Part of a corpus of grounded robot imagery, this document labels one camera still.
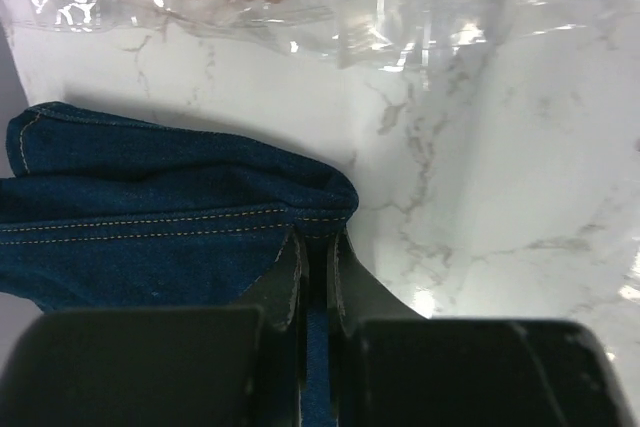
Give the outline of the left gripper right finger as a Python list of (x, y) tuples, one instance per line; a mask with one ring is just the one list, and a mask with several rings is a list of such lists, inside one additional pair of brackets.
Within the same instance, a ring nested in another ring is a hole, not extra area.
[(357, 259), (327, 256), (330, 393), (341, 426), (626, 426), (593, 333), (563, 320), (427, 319)]

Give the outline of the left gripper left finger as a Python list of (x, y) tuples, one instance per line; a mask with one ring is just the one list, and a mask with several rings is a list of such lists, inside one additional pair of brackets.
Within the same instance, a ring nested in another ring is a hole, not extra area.
[(220, 307), (47, 314), (1, 377), (5, 426), (297, 426), (308, 279), (297, 232)]

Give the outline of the dark blue jeans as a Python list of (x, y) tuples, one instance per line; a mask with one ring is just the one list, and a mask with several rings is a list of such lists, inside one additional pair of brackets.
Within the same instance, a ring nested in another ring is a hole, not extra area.
[(1, 289), (47, 313), (231, 301), (291, 229), (318, 253), (358, 206), (316, 160), (60, 102), (14, 118), (6, 151)]

